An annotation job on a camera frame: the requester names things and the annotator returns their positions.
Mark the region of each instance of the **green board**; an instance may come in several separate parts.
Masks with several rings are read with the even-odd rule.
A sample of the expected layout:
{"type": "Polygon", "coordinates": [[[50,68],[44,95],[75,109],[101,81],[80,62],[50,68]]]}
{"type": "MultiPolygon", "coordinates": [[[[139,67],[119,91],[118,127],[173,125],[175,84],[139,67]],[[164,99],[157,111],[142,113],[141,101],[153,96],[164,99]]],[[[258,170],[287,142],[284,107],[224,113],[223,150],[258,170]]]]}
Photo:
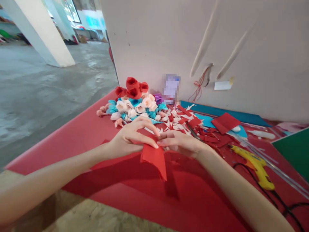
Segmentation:
{"type": "Polygon", "coordinates": [[[274,141],[272,144],[309,182],[309,128],[274,141]]]}

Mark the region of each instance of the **red table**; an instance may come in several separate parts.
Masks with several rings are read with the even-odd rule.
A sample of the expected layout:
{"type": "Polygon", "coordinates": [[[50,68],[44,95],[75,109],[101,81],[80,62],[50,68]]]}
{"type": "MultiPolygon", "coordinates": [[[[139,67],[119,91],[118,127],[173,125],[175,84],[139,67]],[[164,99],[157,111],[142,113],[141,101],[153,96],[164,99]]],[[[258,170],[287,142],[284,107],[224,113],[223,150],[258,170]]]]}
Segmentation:
{"type": "MultiPolygon", "coordinates": [[[[113,92],[82,112],[76,118],[53,132],[6,166],[8,170],[27,175],[42,167],[83,153],[111,140],[116,129],[109,116],[99,118],[97,109],[109,99],[113,92]]],[[[263,141],[250,138],[252,143],[266,149],[280,168],[288,169],[296,180],[296,171],[276,150],[263,141]]],[[[225,160],[229,164],[240,157],[225,148],[225,160]]],[[[217,184],[195,160],[178,153],[167,152],[166,183],[160,180],[157,169],[148,163],[140,163],[140,154],[105,161],[104,168],[88,170],[66,186],[64,190],[90,198],[159,223],[178,231],[247,231],[249,226],[231,205],[217,184]]],[[[297,191],[285,183],[269,168],[266,168],[276,190],[286,204],[306,201],[297,191]]],[[[238,171],[255,185],[251,177],[239,167],[238,171]]],[[[305,230],[309,230],[308,211],[294,211],[305,230]]],[[[289,222],[297,230],[293,220],[289,222]]]]}

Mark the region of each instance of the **gray floor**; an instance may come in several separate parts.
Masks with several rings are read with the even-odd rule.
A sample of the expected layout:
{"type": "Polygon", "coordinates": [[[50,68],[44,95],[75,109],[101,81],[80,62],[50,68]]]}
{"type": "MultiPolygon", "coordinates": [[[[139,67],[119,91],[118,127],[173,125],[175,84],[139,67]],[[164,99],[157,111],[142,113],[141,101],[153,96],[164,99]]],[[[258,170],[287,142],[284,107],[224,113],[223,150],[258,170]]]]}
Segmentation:
{"type": "Polygon", "coordinates": [[[68,46],[76,65],[46,65],[31,46],[0,46],[0,168],[117,85],[108,44],[68,46]]]}

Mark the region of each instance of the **tabletop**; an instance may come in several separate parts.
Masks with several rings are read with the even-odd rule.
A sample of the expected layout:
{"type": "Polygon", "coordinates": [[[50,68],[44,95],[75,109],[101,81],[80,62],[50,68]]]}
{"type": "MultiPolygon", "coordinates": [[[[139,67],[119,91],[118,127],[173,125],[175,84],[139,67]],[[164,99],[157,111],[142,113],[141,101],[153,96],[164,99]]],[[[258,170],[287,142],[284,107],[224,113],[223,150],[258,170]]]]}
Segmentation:
{"type": "MultiPolygon", "coordinates": [[[[7,188],[22,178],[21,174],[5,170],[0,174],[0,189],[7,188]]],[[[174,230],[91,199],[58,190],[20,218],[11,231],[170,232],[174,230]]]]}

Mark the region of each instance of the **white pillar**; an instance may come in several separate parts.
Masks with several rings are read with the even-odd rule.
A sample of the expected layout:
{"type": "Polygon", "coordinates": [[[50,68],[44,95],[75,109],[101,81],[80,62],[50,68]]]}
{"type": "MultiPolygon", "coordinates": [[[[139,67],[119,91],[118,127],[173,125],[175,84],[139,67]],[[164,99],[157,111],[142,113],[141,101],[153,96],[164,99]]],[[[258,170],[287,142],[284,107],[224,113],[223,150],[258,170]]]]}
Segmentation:
{"type": "Polygon", "coordinates": [[[0,4],[47,64],[75,64],[41,0],[0,0],[0,4]]]}
{"type": "Polygon", "coordinates": [[[75,32],[71,26],[70,21],[68,20],[67,14],[63,8],[63,5],[60,0],[45,0],[45,3],[48,7],[48,10],[52,14],[54,21],[59,27],[63,37],[67,40],[72,40],[75,36],[75,32]]]}

